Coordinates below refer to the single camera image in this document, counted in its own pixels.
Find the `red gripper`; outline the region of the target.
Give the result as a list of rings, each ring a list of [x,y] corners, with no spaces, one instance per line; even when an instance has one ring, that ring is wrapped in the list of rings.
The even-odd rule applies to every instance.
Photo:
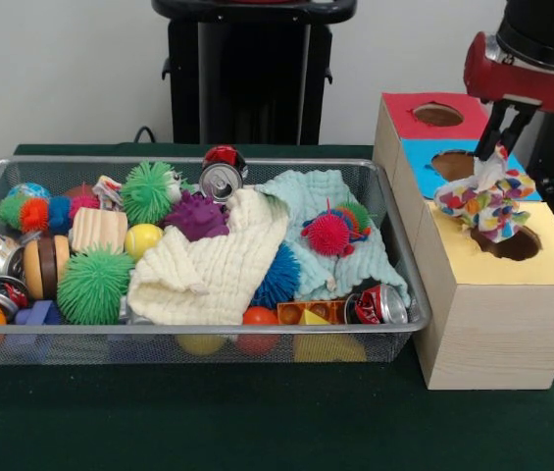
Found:
[[[494,102],[490,116],[475,149],[478,158],[489,158],[500,139],[512,153],[536,107],[554,113],[554,71],[540,69],[517,58],[506,62],[506,53],[496,36],[477,33],[469,47],[463,80],[467,93],[485,102]],[[511,124],[501,131],[509,108],[516,112]]]

